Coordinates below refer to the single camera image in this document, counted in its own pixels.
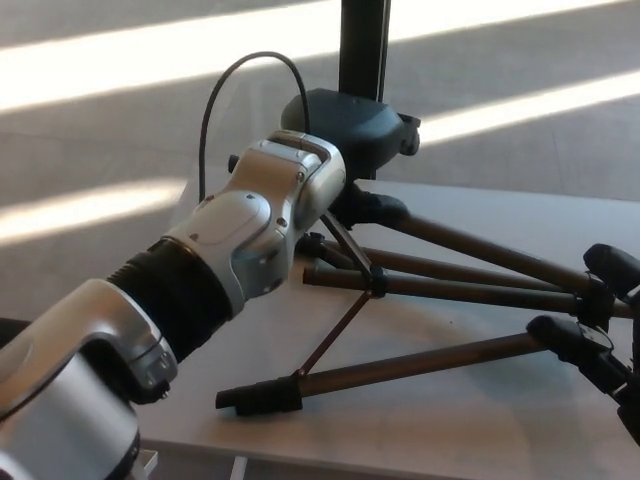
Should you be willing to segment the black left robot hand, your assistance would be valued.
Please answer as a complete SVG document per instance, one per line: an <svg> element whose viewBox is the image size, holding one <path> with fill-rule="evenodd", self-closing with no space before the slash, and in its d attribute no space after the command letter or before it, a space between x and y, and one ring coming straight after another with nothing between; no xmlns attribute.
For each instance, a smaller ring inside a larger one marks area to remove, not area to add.
<svg viewBox="0 0 640 480"><path fill-rule="evenodd" d="M375 178L398 155L415 155L421 121L387 104L327 89L309 91L307 100L310 133L334 145L346 166L346 184L330 206L331 214L347 229L394 226L406 219L409 210L402 201L364 191L356 181Z"/></svg>

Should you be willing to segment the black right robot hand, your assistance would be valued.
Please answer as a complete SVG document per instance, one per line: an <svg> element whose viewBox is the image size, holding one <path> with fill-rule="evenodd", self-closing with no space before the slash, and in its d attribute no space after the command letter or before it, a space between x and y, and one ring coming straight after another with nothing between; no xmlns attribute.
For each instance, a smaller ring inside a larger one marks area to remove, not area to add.
<svg viewBox="0 0 640 480"><path fill-rule="evenodd" d="M617 404L617 415L633 438L639 440L639 260L610 245L595 244L583 255L591 273L630 307L632 365L613 354L614 345L602 329L548 315L534 318L527 332L559 360L572 364L598 390Z"/></svg>

